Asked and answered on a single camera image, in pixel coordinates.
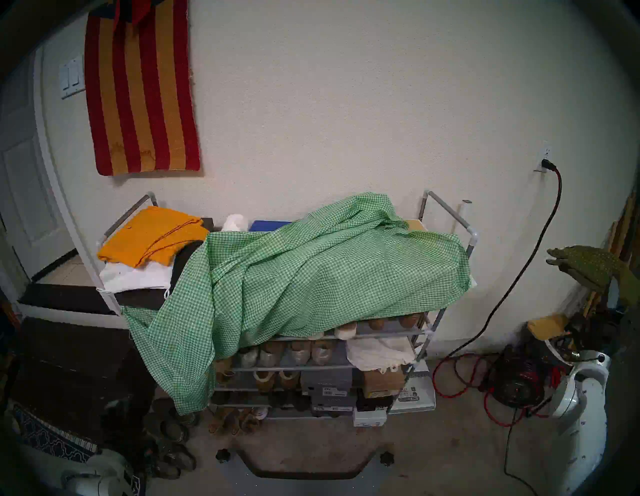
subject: green checkered fabric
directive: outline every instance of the green checkered fabric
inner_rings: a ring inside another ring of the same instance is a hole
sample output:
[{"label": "green checkered fabric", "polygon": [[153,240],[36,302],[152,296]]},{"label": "green checkered fabric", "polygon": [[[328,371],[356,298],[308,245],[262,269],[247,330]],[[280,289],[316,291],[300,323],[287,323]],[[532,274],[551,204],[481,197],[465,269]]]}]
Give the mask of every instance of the green checkered fabric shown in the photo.
[{"label": "green checkered fabric", "polygon": [[273,232],[212,232],[159,311],[122,311],[184,414],[207,406],[211,362],[238,348],[444,308],[468,287],[456,236],[409,231],[387,195],[364,193]]}]

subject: floor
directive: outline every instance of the floor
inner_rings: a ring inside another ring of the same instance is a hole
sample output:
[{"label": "floor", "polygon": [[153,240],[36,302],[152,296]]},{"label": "floor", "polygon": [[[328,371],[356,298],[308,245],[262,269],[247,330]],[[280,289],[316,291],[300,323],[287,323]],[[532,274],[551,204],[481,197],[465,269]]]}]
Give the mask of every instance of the floor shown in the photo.
[{"label": "floor", "polygon": [[[451,370],[438,373],[438,384],[444,392],[459,389]],[[489,408],[499,420],[511,420],[513,411],[493,399]],[[386,447],[396,458],[380,495],[531,494],[502,473],[508,430],[489,420],[476,390],[456,399],[438,398],[432,412],[390,416],[381,428],[356,429],[350,417],[265,420],[254,435],[216,437],[207,430],[211,414],[205,410],[202,415],[187,443],[198,468],[176,481],[152,479],[148,496],[234,494],[232,482],[223,478],[215,459],[221,448],[243,450],[262,470],[345,472],[379,447]],[[509,471],[541,495],[546,494],[543,457],[553,429],[552,420],[534,417],[523,420],[511,435]]]},{"label": "floor", "polygon": [[80,255],[67,260],[60,267],[38,281],[38,284],[61,284],[65,286],[95,286],[86,271]]}]

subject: electrical outlet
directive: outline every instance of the electrical outlet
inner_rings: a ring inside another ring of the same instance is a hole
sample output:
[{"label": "electrical outlet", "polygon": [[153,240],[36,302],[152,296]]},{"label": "electrical outlet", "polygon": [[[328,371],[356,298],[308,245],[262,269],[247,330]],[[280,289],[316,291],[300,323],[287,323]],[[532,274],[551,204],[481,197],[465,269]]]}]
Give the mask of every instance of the electrical outlet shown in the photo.
[{"label": "electrical outlet", "polygon": [[545,169],[541,165],[542,160],[544,159],[547,159],[550,162],[552,161],[551,160],[551,143],[549,143],[548,141],[542,142],[542,148],[540,149],[540,152],[538,153],[538,158],[536,160],[536,168],[534,169],[535,172],[541,172],[541,173],[547,172],[547,169]]}]

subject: door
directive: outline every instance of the door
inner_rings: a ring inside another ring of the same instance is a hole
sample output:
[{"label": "door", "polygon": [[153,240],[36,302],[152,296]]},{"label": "door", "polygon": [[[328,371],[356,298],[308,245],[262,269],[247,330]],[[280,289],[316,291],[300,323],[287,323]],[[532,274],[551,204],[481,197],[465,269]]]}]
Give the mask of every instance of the door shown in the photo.
[{"label": "door", "polygon": [[27,276],[75,248],[40,154],[33,110],[33,55],[0,88],[0,214]]}]

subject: door frame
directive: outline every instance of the door frame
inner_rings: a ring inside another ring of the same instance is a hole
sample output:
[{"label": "door frame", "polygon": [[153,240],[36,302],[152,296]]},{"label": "door frame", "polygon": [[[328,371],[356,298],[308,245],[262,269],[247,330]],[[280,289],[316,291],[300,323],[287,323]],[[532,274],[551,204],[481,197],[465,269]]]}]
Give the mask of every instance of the door frame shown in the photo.
[{"label": "door frame", "polygon": [[[89,277],[91,277],[91,281],[96,286],[96,288],[103,289],[104,284],[100,279],[99,270],[96,265],[95,259],[91,256],[91,252],[87,250],[87,247],[84,245],[82,239],[80,238],[76,223],[69,210],[67,199],[65,198],[65,194],[60,187],[58,173],[56,172],[56,168],[53,164],[53,157],[51,155],[51,148],[49,147],[49,140],[47,138],[47,129],[44,122],[44,111],[42,107],[43,55],[44,50],[41,45],[36,49],[33,62],[33,108],[35,110],[36,130],[38,133],[38,141],[40,143],[40,153],[42,154],[42,161],[44,162],[47,176],[49,178],[49,183],[51,184],[51,189],[53,191],[53,196],[56,199],[56,203],[58,204],[58,209],[62,214],[62,219],[65,222],[65,226],[67,228],[67,231],[69,232],[69,235],[71,236],[71,240],[73,241],[76,250],[78,251],[78,255],[80,256],[84,264],[84,268],[89,273]],[[102,299],[107,304],[110,310],[116,312],[117,315],[121,314],[120,305],[112,294],[105,294],[103,292],[100,292],[100,295],[102,296]]]}]

